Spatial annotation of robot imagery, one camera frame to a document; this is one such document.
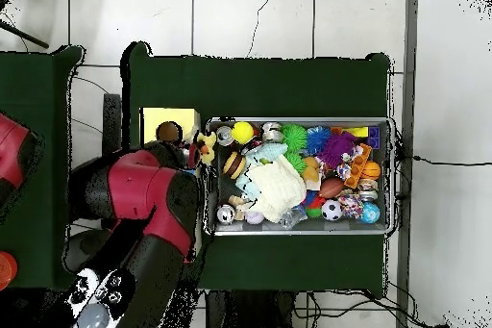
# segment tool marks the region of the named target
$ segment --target soccer ball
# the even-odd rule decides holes
[[[342,217],[342,206],[336,199],[327,199],[321,212],[326,220],[335,221]]]

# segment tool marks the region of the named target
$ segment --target yellow block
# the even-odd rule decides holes
[[[200,126],[200,115],[193,109],[143,108],[143,142],[155,141],[156,130],[164,121],[175,121],[189,134],[193,125]]]
[[[343,129],[344,132],[349,132],[352,136],[359,138],[369,137],[369,127],[356,127],[353,129]]]

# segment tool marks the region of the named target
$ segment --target blue ball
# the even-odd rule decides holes
[[[360,219],[364,223],[374,223],[380,218],[380,209],[372,202],[364,202],[364,208],[362,210],[362,218]]]

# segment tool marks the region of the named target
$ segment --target dark green tablecloth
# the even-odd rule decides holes
[[[152,57],[143,42],[124,54],[131,143],[140,107],[191,108],[214,116],[386,116],[389,60],[302,61]],[[188,269],[199,273],[201,261]],[[382,295],[383,236],[220,237],[200,286],[213,290],[368,289]]]
[[[13,254],[18,262],[12,287],[60,289],[72,280],[62,267],[67,223],[66,99],[70,71],[82,54],[80,47],[64,47],[54,54],[0,52],[0,111],[45,141],[37,171],[0,227],[0,250]]]

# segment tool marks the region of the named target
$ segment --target green spiky ball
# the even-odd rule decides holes
[[[306,208],[306,215],[309,217],[320,217],[321,208]]]
[[[299,124],[284,124],[281,131],[288,152],[297,153],[301,148],[306,147],[308,133],[304,127]]]
[[[291,153],[291,152],[286,152],[285,158],[292,164],[292,166],[295,168],[299,174],[302,174],[303,171],[306,169],[306,163],[304,162],[303,158],[296,153]]]

